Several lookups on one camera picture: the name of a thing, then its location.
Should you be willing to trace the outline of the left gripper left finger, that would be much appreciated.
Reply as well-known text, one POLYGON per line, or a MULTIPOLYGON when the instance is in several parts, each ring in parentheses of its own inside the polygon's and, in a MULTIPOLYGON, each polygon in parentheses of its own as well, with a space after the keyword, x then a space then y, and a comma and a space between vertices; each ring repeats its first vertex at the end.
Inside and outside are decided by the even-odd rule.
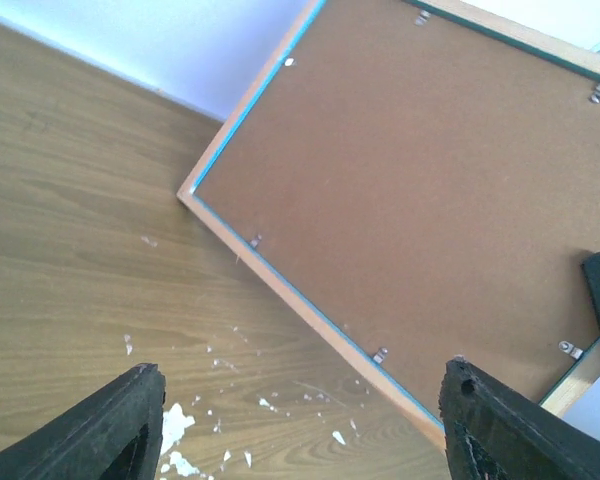
POLYGON ((152 479, 166 380, 141 363, 0 451, 0 479, 152 479))

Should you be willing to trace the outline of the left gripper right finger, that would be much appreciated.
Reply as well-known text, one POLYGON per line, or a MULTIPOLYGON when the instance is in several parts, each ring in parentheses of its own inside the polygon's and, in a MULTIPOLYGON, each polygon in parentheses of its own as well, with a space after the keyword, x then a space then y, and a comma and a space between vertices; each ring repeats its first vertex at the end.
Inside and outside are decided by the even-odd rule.
POLYGON ((439 409, 450 476, 600 479, 600 441, 462 357, 446 363, 439 409))

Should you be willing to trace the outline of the blue wooden picture frame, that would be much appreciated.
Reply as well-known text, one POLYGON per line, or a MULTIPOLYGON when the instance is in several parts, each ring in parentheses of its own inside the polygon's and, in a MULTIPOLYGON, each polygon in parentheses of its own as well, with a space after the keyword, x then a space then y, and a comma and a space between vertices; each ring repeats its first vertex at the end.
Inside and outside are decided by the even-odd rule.
POLYGON ((178 198, 435 445, 462 355, 600 376, 600 51, 462 1, 311 1, 178 198))

